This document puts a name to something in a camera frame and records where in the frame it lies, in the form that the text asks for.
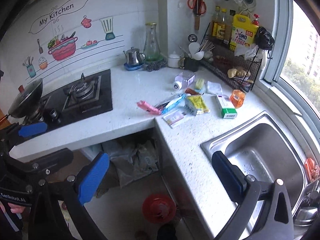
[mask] green and white box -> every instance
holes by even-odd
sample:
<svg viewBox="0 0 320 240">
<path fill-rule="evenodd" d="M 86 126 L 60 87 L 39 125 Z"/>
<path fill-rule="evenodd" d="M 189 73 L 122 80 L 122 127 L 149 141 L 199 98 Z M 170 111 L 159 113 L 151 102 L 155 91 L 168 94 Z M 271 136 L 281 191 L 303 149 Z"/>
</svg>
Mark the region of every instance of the green and white box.
<svg viewBox="0 0 320 240">
<path fill-rule="evenodd" d="M 217 102 L 223 119 L 234 119 L 237 117 L 237 111 L 227 96 L 217 95 Z"/>
</svg>

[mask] wall sticker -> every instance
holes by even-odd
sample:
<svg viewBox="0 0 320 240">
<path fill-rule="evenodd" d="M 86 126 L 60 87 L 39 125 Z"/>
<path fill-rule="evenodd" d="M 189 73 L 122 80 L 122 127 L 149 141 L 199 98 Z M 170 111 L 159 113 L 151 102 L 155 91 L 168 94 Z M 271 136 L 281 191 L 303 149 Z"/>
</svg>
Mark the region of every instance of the wall sticker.
<svg viewBox="0 0 320 240">
<path fill-rule="evenodd" d="M 78 37 L 75 37 L 76 32 L 73 32 L 70 37 L 62 35 L 55 36 L 48 43 L 48 54 L 52 55 L 55 60 L 63 60 L 66 57 L 73 55 L 76 52 L 76 41 Z"/>
<path fill-rule="evenodd" d="M 99 43 L 99 41 L 97 40 L 94 40 L 94 41 L 87 41 L 86 44 L 82 45 L 81 46 L 81 49 L 89 49 L 89 48 L 92 48 L 94 46 L 97 46 Z"/>
<path fill-rule="evenodd" d="M 56 23 L 59 21 L 59 17 L 79 11 L 82 9 L 88 0 L 69 0 L 62 6 L 56 5 L 52 8 L 52 11 L 36 19 L 30 28 L 29 33 L 36 34 L 44 29 L 50 22 Z"/>
<path fill-rule="evenodd" d="M 100 22 L 106 34 L 106 41 L 114 39 L 115 35 L 113 34 L 113 17 L 100 19 Z"/>
<path fill-rule="evenodd" d="M 37 42 L 38 42 L 38 46 L 39 46 L 39 53 L 42 54 L 42 53 L 43 53 L 43 49 L 42 49 L 42 47 L 40 46 L 40 41 L 39 41 L 39 39 L 37 39 Z"/>
<path fill-rule="evenodd" d="M 48 66 L 48 61 L 45 59 L 45 57 L 40 57 L 39 59 L 39 68 L 45 69 Z"/>
<path fill-rule="evenodd" d="M 85 15 L 85 16 L 83 17 L 83 20 L 82 20 L 81 24 L 82 24 L 82 26 L 85 27 L 85 28 L 90 28 L 91 25 L 92 25 L 91 22 L 92 22 L 92 20 L 91 20 L 91 19 L 88 19 L 87 16 Z"/>
<path fill-rule="evenodd" d="M 36 76 L 35 68 L 33 67 L 32 61 L 33 61 L 33 57 L 30 59 L 30 56 L 29 56 L 25 59 L 24 63 L 22 63 L 23 66 L 27 67 L 27 71 L 31 78 Z"/>
</svg>

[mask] tree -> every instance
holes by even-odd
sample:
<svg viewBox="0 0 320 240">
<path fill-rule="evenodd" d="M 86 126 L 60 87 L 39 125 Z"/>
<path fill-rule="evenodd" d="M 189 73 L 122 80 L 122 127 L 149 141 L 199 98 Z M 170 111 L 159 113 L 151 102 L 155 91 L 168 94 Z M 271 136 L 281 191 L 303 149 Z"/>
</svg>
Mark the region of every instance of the tree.
<svg viewBox="0 0 320 240">
<path fill-rule="evenodd" d="M 313 103 L 316 109 L 320 110 L 320 85 L 310 78 L 302 66 L 286 59 L 281 74 L 285 75 L 293 84 L 295 84 Z"/>
</svg>

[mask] cartoon blender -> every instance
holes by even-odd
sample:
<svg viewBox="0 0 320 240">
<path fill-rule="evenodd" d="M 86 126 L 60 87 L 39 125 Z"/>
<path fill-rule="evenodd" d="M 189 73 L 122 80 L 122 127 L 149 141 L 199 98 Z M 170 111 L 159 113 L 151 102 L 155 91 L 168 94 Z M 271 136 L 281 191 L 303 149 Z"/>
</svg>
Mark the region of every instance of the cartoon blender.
<svg viewBox="0 0 320 240">
<path fill-rule="evenodd" d="M 115 38 L 113 34 L 113 17 L 107 17 L 100 19 L 104 32 L 106 33 L 106 41 L 112 40 Z"/>
</svg>

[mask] sink basin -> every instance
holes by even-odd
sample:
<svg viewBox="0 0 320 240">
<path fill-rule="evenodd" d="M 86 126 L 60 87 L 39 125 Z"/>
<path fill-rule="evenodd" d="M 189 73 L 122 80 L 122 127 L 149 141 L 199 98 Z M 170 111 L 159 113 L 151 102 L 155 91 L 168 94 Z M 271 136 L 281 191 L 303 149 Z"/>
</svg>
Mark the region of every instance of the sink basin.
<svg viewBox="0 0 320 240">
<path fill-rule="evenodd" d="M 243 125 L 201 145 L 211 161 L 212 154 L 222 151 L 228 160 L 245 174 L 259 181 L 274 182 L 282 179 L 287 188 L 292 215 L 303 196 L 306 177 L 303 163 L 281 128 L 267 112 Z M 252 230 L 263 201 L 258 201 L 250 219 Z"/>
</svg>

